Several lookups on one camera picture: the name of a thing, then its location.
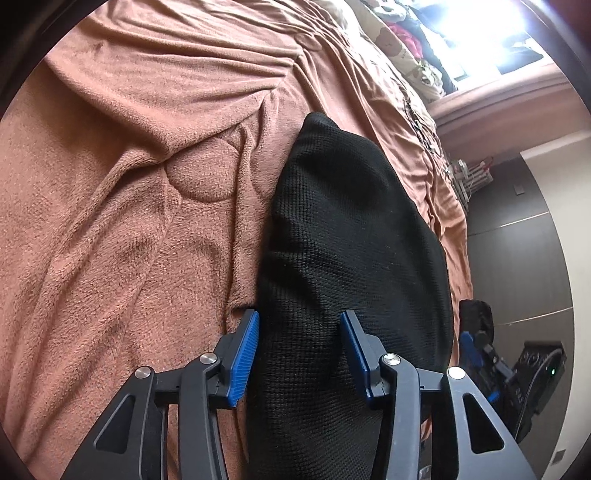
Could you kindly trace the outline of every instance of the bed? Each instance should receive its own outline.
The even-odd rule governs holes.
[[[435,124],[357,17],[321,5],[111,0],[9,107],[0,418],[39,480],[129,372],[186,364],[253,304],[269,202],[311,111],[384,151],[444,248],[457,335],[466,221]],[[236,479],[243,411],[220,428]]]

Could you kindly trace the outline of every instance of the white wall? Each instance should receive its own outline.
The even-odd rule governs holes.
[[[543,476],[558,480],[591,432],[591,131],[566,135],[521,155],[552,214],[573,296],[573,379],[554,451],[566,453]]]

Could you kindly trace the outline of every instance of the brown fleece blanket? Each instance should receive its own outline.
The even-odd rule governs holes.
[[[39,480],[136,367],[186,364],[253,304],[310,111],[384,150],[444,246],[454,308],[471,297],[433,121],[374,50],[307,0],[112,0],[37,67],[0,128],[0,420]],[[232,479],[240,418],[221,422]]]

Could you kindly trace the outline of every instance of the brown blanket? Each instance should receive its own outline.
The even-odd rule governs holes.
[[[384,150],[445,248],[454,308],[471,296],[433,121],[376,55],[307,0],[112,0],[37,67],[0,128],[0,420],[39,480],[136,367],[186,364],[253,304],[269,201],[310,111]],[[242,431],[223,416],[233,479]]]

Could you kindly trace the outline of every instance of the dark floor tile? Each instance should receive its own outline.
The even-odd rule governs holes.
[[[549,214],[468,237],[468,256],[474,298],[491,305],[496,325],[572,306]]]
[[[538,184],[521,157],[492,167],[491,174],[493,182],[470,198],[468,235],[548,211]]]

